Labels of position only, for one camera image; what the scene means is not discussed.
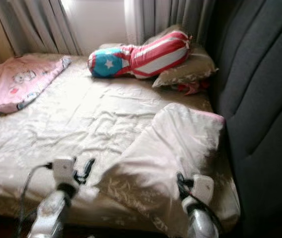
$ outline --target stuffed toy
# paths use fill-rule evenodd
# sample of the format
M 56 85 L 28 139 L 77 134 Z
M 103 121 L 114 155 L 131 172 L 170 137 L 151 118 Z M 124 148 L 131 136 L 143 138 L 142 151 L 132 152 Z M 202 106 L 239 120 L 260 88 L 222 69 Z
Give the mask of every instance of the stuffed toy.
M 190 51 L 190 38 L 182 31 L 171 33 L 143 46 L 120 46 L 94 51 L 88 68 L 95 77 L 133 74 L 150 78 L 184 62 Z

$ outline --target upholstered headboard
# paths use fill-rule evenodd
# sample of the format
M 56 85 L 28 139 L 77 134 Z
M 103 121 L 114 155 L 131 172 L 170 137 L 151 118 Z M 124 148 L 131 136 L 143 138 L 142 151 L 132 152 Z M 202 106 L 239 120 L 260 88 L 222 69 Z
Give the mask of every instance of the upholstered headboard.
M 218 0 L 207 50 L 219 67 L 210 90 L 226 118 L 241 230 L 282 223 L 282 0 Z

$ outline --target bed sheet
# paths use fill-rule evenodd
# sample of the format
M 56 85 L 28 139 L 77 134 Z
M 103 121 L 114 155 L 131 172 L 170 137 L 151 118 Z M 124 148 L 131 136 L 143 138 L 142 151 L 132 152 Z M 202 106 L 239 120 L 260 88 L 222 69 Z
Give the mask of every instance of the bed sheet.
M 34 55 L 48 60 L 61 57 Z M 73 200 L 70 223 L 156 231 L 151 221 L 99 193 L 94 185 L 160 109 L 176 102 L 210 112 L 208 96 L 155 91 L 148 80 L 93 78 L 87 57 L 71 58 L 72 64 L 33 104 L 0 117 L 0 214 L 17 215 L 18 198 L 32 167 L 69 155 L 77 156 L 79 170 L 96 158 L 87 184 Z M 53 188 L 52 172 L 37 171 L 27 192 L 27 209 Z

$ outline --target floor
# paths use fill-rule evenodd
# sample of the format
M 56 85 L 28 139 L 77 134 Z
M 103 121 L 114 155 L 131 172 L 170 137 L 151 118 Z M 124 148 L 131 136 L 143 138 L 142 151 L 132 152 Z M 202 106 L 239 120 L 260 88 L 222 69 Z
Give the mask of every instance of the floor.
M 13 238 L 17 225 L 17 220 L 12 218 L 0 217 L 0 238 Z M 31 224 L 26 224 L 22 231 L 22 237 L 27 237 Z M 140 232 L 116 230 L 108 228 L 86 228 L 79 226 L 65 226 L 63 238 L 87 238 L 94 235 L 95 238 L 167 238 L 165 235 Z

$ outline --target gray cushion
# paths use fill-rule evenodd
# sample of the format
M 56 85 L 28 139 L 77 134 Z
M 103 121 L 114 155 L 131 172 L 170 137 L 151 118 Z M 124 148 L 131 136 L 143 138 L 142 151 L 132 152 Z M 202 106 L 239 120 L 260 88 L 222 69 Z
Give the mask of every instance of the gray cushion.
M 282 0 L 219 0 L 213 17 L 211 101 L 227 120 L 242 229 L 253 236 L 282 222 Z

